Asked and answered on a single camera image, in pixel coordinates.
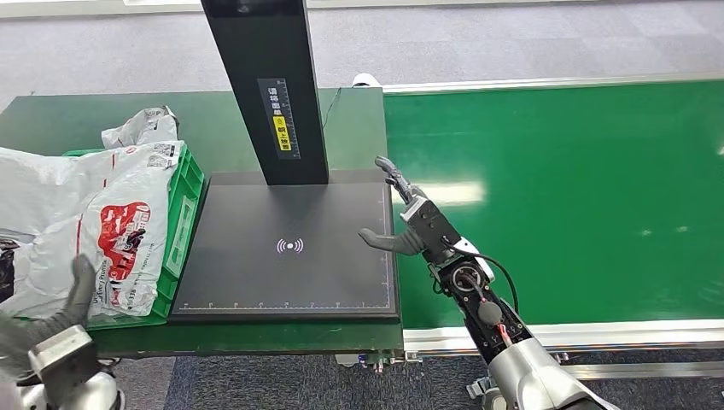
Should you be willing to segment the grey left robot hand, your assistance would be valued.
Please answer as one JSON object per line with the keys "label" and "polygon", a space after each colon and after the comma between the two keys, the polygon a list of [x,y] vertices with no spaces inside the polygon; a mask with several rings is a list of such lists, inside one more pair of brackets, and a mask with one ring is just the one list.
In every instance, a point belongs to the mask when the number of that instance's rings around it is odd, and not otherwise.
{"label": "grey left robot hand", "polygon": [[32,373],[28,351],[38,343],[74,325],[82,325],[88,317],[94,294],[96,270],[86,255],[72,261],[73,286],[63,308],[45,319],[19,320],[1,315],[1,376],[9,379],[28,378]]}

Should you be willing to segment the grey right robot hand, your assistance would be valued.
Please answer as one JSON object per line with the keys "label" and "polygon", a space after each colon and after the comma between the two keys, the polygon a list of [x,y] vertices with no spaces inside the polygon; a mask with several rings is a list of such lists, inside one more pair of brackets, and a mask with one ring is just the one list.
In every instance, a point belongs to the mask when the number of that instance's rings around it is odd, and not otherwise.
{"label": "grey right robot hand", "polygon": [[359,236],[373,249],[403,255],[423,253],[433,241],[430,222],[423,218],[423,208],[429,205],[428,197],[417,185],[412,184],[389,158],[378,155],[374,162],[387,174],[385,181],[394,187],[406,205],[405,211],[400,215],[406,223],[406,229],[402,233],[385,236],[362,228],[358,232]]}

